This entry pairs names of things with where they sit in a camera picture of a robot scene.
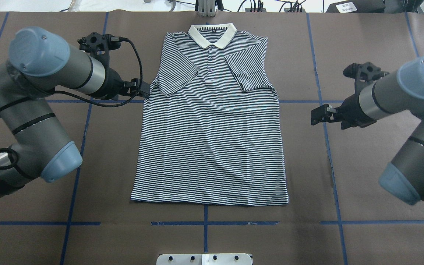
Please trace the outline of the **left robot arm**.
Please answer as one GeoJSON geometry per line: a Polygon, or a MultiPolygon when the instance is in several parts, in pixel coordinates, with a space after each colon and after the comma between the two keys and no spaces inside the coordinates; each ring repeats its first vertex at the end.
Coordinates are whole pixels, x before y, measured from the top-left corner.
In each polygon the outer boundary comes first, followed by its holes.
{"type": "Polygon", "coordinates": [[[78,168],[82,157],[46,97],[63,94],[99,107],[149,97],[143,77],[124,81],[109,67],[125,37],[93,32],[79,47],[37,26],[19,30],[0,65],[0,119],[16,143],[0,149],[0,198],[34,179],[52,183],[78,168]]]}

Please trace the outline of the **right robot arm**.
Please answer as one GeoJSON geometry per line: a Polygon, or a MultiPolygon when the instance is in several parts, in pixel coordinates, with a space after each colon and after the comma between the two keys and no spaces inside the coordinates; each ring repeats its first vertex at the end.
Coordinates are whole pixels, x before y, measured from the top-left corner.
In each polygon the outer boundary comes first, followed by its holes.
{"type": "Polygon", "coordinates": [[[417,120],[407,140],[387,163],[379,185],[408,205],[424,203],[424,55],[387,72],[372,62],[351,63],[343,75],[354,92],[339,106],[325,103],[311,111],[311,125],[338,123],[342,130],[366,128],[407,113],[417,120]]]}

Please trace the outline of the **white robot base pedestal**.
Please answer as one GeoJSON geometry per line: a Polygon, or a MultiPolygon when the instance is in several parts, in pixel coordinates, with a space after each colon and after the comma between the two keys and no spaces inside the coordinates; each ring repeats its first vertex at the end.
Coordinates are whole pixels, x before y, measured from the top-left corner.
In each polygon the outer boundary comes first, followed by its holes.
{"type": "Polygon", "coordinates": [[[161,254],[157,265],[253,265],[252,254],[247,253],[197,253],[161,254]]]}

